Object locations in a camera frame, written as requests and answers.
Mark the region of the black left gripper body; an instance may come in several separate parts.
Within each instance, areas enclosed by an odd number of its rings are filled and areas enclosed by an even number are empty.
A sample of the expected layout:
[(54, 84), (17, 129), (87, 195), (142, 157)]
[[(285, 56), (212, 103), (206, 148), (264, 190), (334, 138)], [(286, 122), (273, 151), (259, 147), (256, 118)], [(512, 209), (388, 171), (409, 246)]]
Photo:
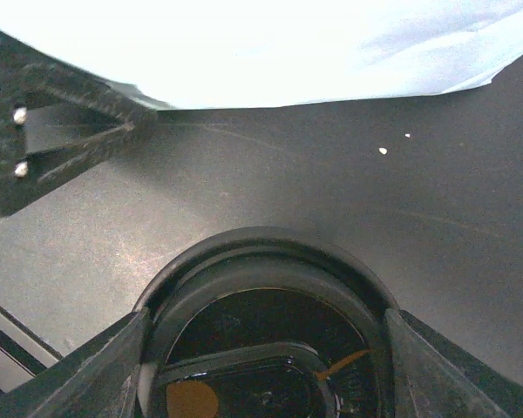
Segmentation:
[(27, 158), (27, 71), (16, 46), (0, 33), (0, 217), (20, 206)]

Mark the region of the single black cup lid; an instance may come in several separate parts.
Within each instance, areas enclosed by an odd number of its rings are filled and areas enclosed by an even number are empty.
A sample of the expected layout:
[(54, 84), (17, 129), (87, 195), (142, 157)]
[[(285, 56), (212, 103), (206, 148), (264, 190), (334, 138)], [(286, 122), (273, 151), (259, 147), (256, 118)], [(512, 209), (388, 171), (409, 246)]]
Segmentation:
[(360, 260), (318, 239), (245, 227), (164, 266), (136, 302), (152, 321), (145, 417), (392, 417), (386, 312)]

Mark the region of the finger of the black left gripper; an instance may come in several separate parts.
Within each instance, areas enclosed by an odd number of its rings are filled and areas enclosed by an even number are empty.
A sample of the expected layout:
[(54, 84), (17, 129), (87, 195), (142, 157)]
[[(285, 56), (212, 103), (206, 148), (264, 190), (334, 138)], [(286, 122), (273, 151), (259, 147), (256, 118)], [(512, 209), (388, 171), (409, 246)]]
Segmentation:
[(132, 125), (119, 125), (91, 135), (83, 142), (35, 152), (27, 158), (24, 204), (29, 205), (61, 185), (122, 152), (132, 143)]
[(25, 88), (21, 103), (30, 110), (63, 102), (143, 127), (153, 125), (158, 112), (173, 108), (133, 84), (102, 78), (15, 38), (8, 40), (8, 47), (16, 54), (10, 66), (20, 65), (19, 84)]

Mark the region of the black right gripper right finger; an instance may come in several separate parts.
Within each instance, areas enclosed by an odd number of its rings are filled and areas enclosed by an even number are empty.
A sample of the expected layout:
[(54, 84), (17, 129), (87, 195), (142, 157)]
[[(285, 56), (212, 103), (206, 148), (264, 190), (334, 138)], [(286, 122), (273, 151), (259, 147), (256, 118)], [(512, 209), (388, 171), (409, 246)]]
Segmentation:
[(412, 314), (386, 311), (396, 417), (523, 417), (523, 387)]

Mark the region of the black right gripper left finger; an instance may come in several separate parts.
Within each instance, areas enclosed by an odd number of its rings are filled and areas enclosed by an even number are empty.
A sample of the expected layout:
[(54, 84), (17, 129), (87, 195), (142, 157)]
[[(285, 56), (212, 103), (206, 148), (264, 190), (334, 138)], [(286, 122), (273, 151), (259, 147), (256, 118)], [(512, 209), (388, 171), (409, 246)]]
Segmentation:
[(149, 310), (131, 312), (0, 397), (0, 417), (134, 417)]

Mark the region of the light blue paper bag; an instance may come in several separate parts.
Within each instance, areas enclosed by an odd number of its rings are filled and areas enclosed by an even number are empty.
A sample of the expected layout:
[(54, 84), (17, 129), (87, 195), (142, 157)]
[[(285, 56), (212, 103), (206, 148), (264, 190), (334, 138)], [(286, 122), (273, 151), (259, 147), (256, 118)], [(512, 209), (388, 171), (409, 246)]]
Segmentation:
[(489, 84), (523, 1), (0, 1), (0, 31), (172, 107), (278, 107)]

